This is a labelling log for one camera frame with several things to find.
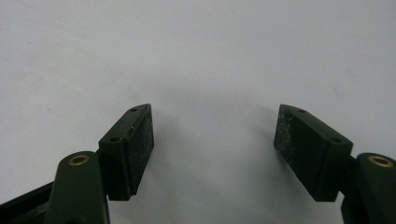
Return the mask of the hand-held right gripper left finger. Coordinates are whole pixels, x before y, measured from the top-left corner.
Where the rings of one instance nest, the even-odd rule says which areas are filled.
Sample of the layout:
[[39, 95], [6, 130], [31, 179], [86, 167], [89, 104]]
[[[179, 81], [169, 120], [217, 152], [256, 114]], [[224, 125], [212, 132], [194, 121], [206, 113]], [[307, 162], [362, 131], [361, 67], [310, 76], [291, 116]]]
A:
[[45, 224], [110, 224], [107, 203], [136, 195], [153, 147], [151, 105], [128, 109], [99, 140], [97, 151], [60, 161]]

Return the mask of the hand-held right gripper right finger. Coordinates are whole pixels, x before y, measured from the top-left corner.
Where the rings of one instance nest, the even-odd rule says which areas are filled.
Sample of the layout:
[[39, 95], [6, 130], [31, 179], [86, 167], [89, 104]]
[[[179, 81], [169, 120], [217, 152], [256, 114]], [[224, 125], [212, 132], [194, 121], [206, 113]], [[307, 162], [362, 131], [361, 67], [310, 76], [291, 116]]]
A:
[[396, 224], [396, 160], [352, 157], [350, 140], [292, 105], [279, 107], [274, 147], [315, 201], [344, 195], [344, 224]]

